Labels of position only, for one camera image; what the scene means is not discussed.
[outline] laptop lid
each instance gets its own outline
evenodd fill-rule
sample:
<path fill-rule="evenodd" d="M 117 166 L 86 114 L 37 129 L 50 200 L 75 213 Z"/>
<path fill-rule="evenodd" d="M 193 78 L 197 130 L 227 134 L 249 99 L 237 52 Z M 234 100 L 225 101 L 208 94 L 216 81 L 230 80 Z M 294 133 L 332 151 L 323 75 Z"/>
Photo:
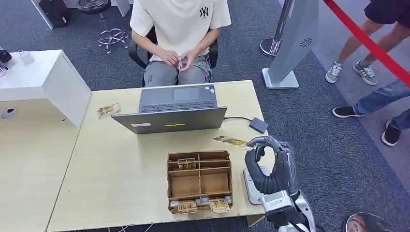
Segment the laptop lid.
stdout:
<path fill-rule="evenodd" d="M 226 110 L 227 107 L 215 107 L 140 114 L 116 114 L 111 117 L 136 134 L 148 134 L 220 128 Z"/>

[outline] sneaker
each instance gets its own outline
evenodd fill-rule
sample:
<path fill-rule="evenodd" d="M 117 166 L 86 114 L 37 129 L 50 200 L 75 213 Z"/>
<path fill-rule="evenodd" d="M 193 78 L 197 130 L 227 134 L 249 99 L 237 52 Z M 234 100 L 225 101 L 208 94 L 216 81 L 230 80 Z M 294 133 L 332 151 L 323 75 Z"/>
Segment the sneaker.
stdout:
<path fill-rule="evenodd" d="M 386 123 L 386 131 L 381 134 L 381 141 L 388 146 L 395 146 L 400 138 L 401 130 L 392 127 L 390 122 Z"/>
<path fill-rule="evenodd" d="M 375 78 L 373 72 L 373 66 L 369 64 L 367 67 L 360 67 L 358 61 L 355 65 L 353 65 L 353 70 L 359 74 L 362 79 L 371 86 L 377 85 L 377 80 Z"/>
<path fill-rule="evenodd" d="M 354 112 L 353 107 L 351 106 L 344 106 L 338 107 L 332 110 L 334 116 L 339 118 L 347 118 L 347 117 L 363 117 L 364 115 L 358 115 Z"/>
<path fill-rule="evenodd" d="M 337 81 L 339 78 L 339 73 L 342 71 L 343 65 L 339 64 L 337 62 L 333 63 L 333 65 L 330 67 L 329 71 L 326 73 L 326 81 L 329 83 L 334 83 Z"/>

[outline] gray carpet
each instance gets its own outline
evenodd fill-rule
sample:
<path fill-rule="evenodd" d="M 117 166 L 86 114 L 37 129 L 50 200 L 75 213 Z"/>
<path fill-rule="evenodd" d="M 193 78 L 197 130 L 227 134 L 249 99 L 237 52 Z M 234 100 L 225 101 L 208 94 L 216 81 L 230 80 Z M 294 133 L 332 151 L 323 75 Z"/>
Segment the gray carpet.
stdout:
<path fill-rule="evenodd" d="M 318 222 L 326 231 L 337 232 L 349 214 L 366 211 L 386 219 L 397 232 L 409 230 L 408 193 L 362 124 L 331 115 L 332 107 L 346 101 L 335 85 L 323 80 L 325 70 L 313 53 L 294 70 L 299 89 L 264 88 L 260 71 L 270 65 L 271 59 L 260 54 L 258 44 L 273 34 L 280 5 L 275 0 L 228 2 L 233 25 L 220 35 L 214 81 L 253 80 L 270 124 L 269 133 L 295 148 L 300 188 L 309 196 Z M 140 86 L 142 70 L 126 50 L 119 46 L 107 55 L 96 46 L 95 38 L 102 30 L 98 16 L 73 11 L 68 27 L 48 30 L 31 3 L 23 0 L 6 1 L 0 15 L 6 19 L 0 24 L 0 44 L 6 49 L 63 49 L 92 90 Z M 122 18 L 112 8 L 107 18 L 113 25 L 130 30 L 130 14 Z M 12 24 L 12 20 L 21 23 Z M 145 228 L 132 226 L 127 232 L 143 232 Z M 247 228 L 246 219 L 238 217 L 158 224 L 151 231 L 268 232 L 274 228 L 267 221 Z"/>

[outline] person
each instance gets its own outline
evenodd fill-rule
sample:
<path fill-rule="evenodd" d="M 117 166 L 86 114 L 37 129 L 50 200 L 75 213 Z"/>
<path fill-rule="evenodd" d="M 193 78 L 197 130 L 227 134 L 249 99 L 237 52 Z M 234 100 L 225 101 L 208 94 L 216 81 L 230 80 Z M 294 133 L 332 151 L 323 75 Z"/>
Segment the person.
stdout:
<path fill-rule="evenodd" d="M 153 54 L 146 86 L 210 82 L 209 46 L 230 24 L 227 0 L 134 0 L 132 39 Z M 153 26 L 158 45 L 146 37 Z"/>
<path fill-rule="evenodd" d="M 410 36 L 410 0 L 372 0 L 365 8 L 367 20 L 361 25 L 361 29 L 371 35 L 385 24 L 396 23 L 393 29 L 382 36 L 378 41 L 378 45 L 386 52 L 392 50 L 405 38 Z M 326 73 L 326 80 L 329 83 L 335 83 L 343 68 L 343 62 L 355 52 L 362 43 L 355 37 L 351 36 L 340 55 L 329 71 Z M 361 59 L 353 65 L 353 70 L 358 73 L 364 82 L 369 85 L 376 85 L 372 63 L 377 59 L 369 53 L 364 59 Z"/>
<path fill-rule="evenodd" d="M 355 213 L 347 221 L 347 232 L 392 232 L 391 226 L 370 213 Z"/>
<path fill-rule="evenodd" d="M 332 110 L 339 118 L 363 117 L 395 102 L 410 96 L 410 88 L 402 81 L 396 80 L 382 88 L 376 89 L 361 98 L 353 106 L 338 107 Z M 410 109 L 404 111 L 386 123 L 386 130 L 381 134 L 381 140 L 388 146 L 395 146 L 402 131 L 410 129 Z"/>

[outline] desk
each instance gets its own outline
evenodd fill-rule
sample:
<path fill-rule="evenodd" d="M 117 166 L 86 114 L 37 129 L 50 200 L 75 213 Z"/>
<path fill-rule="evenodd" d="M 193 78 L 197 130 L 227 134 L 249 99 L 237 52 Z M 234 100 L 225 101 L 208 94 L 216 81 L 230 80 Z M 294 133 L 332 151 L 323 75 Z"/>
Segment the desk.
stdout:
<path fill-rule="evenodd" d="M 79 128 L 45 99 L 0 102 L 1 231 L 44 232 L 53 211 Z"/>
<path fill-rule="evenodd" d="M 263 118 L 251 81 L 215 83 L 215 92 L 218 105 L 228 107 L 226 116 Z M 251 225 L 261 219 L 263 207 L 248 201 L 243 177 L 245 150 L 212 140 L 228 135 L 248 141 L 261 134 L 251 129 L 248 121 L 233 119 L 215 130 L 135 135 L 111 118 L 97 118 L 98 108 L 116 102 L 122 113 L 137 112 L 140 94 L 141 89 L 93 92 L 47 231 L 236 216 L 248 216 Z M 167 208 L 167 154 L 206 150 L 230 153 L 232 209 L 223 214 L 171 214 Z M 272 168 L 273 151 L 266 153 L 261 164 Z"/>

